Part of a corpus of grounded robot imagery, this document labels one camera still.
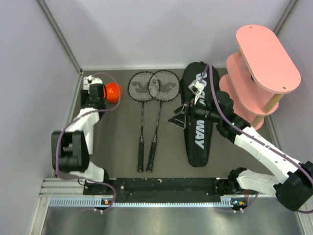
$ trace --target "orange ball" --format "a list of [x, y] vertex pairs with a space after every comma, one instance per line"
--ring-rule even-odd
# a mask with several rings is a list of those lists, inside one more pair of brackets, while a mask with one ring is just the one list
[[[118, 99], [119, 99], [119, 92], [118, 92], [118, 88], [117, 88], [116, 83], [115, 82], [111, 82], [111, 83], [109, 83], [109, 84], [107, 84], [105, 86], [106, 86], [106, 89], [107, 89], [107, 101], [110, 102], [110, 103], [117, 103]], [[119, 85], [119, 89], [120, 89], [121, 97], [122, 97], [123, 90], [122, 90], [122, 86], [121, 85]]]

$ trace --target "white wall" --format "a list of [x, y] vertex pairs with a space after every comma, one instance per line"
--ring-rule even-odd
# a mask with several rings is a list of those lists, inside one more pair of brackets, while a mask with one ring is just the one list
[[300, 86], [285, 95], [272, 115], [282, 149], [313, 162], [313, 24], [312, 0], [301, 0], [278, 38], [301, 74]]
[[29, 228], [77, 72], [35, 0], [0, 8], [0, 234]]
[[246, 24], [274, 29], [289, 0], [45, 0], [84, 69], [225, 67]]

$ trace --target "racket grip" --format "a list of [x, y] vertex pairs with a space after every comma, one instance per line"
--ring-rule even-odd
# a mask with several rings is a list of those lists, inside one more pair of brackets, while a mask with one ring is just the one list
[[147, 165], [147, 172], [152, 172], [153, 162], [155, 160], [155, 153], [157, 147], [157, 140], [153, 140], [150, 148], [149, 160]]
[[143, 172], [143, 148], [144, 148], [143, 139], [140, 139], [138, 149], [138, 167], [137, 167], [138, 172]]

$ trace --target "black racket cover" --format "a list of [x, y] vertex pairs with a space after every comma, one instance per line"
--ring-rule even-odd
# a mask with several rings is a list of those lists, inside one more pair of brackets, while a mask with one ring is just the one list
[[[194, 62], [189, 64], [185, 69], [180, 85], [182, 104], [189, 101], [189, 99], [191, 98], [192, 93], [189, 90], [188, 86], [195, 79], [200, 80], [205, 66], [205, 63]], [[213, 100], [209, 79], [209, 69], [206, 73], [207, 75], [204, 76], [204, 79], [202, 81], [202, 83], [205, 85], [204, 97], [201, 96], [198, 100], [200, 104], [204, 105], [210, 104]], [[213, 67], [213, 82], [216, 91], [219, 90], [219, 81], [219, 74], [217, 70]], [[200, 167], [207, 164], [210, 153], [212, 129], [213, 123], [207, 120], [197, 120], [194, 121], [194, 123], [191, 125], [187, 124], [184, 130], [184, 135], [187, 157], [190, 165]]]

